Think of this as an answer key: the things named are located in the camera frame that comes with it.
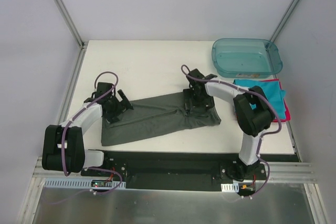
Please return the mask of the dark grey t shirt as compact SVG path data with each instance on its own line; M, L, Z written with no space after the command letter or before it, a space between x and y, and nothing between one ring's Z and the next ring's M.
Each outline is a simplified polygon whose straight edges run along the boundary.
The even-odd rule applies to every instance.
M131 143L221 123L215 108L203 112L187 111L182 92L134 100L131 103L133 109L119 115L117 122L102 120L102 146Z

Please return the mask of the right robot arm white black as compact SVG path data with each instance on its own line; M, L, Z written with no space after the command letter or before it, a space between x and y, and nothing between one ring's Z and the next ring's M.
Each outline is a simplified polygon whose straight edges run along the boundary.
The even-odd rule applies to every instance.
M215 97L233 105L243 140L237 161L226 168L225 174L239 182L250 178L260 164L262 137L275 119L274 110L262 88L237 86L214 74L204 76L198 69L185 75L189 81L189 88L183 90L187 112L201 114L209 111L215 106Z

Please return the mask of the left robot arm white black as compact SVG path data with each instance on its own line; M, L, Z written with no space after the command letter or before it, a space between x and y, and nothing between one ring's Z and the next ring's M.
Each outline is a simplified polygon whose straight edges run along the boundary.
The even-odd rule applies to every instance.
M92 167L99 176L108 175L111 164L104 159L104 152L86 149L83 136L99 119L115 123L129 109L133 106L121 89L117 91L113 84L99 82L75 115L46 128L41 160L43 169L64 172L68 176Z

